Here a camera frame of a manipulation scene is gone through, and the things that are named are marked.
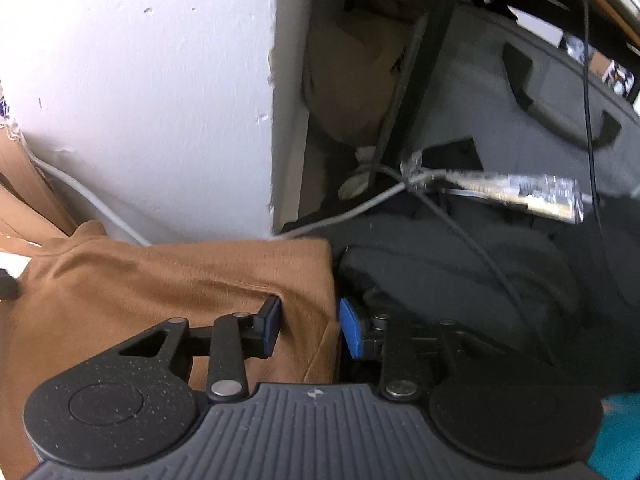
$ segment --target white cable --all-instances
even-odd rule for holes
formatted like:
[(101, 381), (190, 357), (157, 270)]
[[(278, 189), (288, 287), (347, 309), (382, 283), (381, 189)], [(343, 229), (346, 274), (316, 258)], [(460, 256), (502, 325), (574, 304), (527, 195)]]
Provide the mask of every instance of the white cable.
[(145, 237), (143, 237), (131, 226), (129, 226), (129, 224), (127, 224), (122, 218), (116, 215), (116, 213), (114, 213), (111, 208), (109, 208), (109, 206), (107, 206), (102, 200), (100, 200), (93, 191), (89, 190), (83, 184), (80, 184), (80, 182), (78, 182), (72, 176), (66, 174), (64, 171), (60, 171), (58, 168), (54, 168), (52, 165), (44, 162), (44, 160), (40, 160), (30, 150), (29, 145), (27, 144), (27, 140), (24, 138), (24, 135), (21, 132), (19, 132), (17, 135), (20, 135), (20, 143), (22, 144), (24, 151), (36, 166), (54, 176), (55, 178), (61, 180), (69, 187), (76, 190), (79, 194), (84, 196), (84, 198), (87, 199), (98, 211), (100, 211), (109, 220), (116, 224), (117, 227), (126, 232), (141, 247), (149, 247), (151, 245), (151, 242), (149, 242)]
[[(432, 177), (434, 175), (433, 171), (429, 171), (427, 173), (417, 173), (409, 179), (411, 184), (416, 184), (425, 179), (425, 177)], [(302, 235), (307, 234), (315, 229), (319, 229), (321, 227), (329, 227), (330, 225), (339, 224), (340, 222), (344, 222), (345, 220), (350, 220), (358, 215), (361, 215), (365, 211), (377, 206), (378, 204), (384, 202), (385, 200), (389, 200), (391, 197), (397, 195), (398, 193), (404, 191), (406, 186), (404, 182), (396, 184), (393, 187), (390, 187), (386, 191), (376, 195), (375, 197), (363, 202), (357, 207), (348, 210), (346, 213), (341, 213), (336, 216), (332, 216), (330, 218), (325, 218), (323, 220), (319, 220), (318, 222), (314, 222), (313, 224), (303, 225), (302, 227), (298, 227), (297, 229), (293, 229), (291, 231), (287, 231), (281, 235), (276, 236), (276, 240), (280, 240), (283, 238), (296, 238)]]

